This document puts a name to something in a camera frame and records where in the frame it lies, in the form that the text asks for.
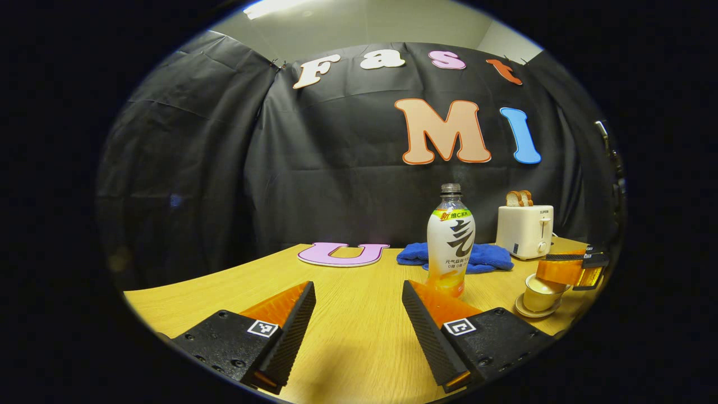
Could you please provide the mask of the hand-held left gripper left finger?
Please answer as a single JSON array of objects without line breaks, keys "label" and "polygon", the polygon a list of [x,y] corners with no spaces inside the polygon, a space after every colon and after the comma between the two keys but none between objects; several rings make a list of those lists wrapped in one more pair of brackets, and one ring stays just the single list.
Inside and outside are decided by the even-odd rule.
[{"label": "hand-held left gripper left finger", "polygon": [[279,394],[289,381],[315,304],[315,284],[306,281],[239,313],[218,310],[171,342],[237,383]]}]

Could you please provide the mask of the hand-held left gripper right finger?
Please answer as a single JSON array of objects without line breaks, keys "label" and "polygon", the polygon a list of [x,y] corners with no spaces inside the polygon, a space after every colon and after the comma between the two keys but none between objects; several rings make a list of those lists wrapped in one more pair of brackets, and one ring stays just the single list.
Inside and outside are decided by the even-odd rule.
[{"label": "hand-held left gripper right finger", "polygon": [[411,279],[403,282],[402,302],[446,393],[492,383],[556,341],[504,307],[480,310]]}]

